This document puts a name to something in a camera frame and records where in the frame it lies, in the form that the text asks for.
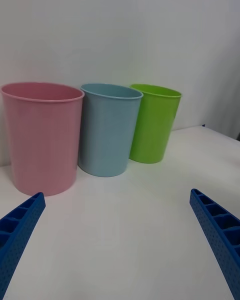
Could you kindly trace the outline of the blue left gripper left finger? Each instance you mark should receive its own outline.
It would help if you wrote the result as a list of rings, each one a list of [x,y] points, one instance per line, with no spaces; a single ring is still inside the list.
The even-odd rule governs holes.
[[[1,300],[45,207],[44,194],[38,192],[0,219]]]

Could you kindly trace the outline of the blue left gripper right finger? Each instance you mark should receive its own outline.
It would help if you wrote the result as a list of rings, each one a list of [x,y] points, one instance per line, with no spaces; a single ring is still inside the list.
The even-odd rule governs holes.
[[[240,220],[196,188],[189,204],[233,298],[240,299]]]

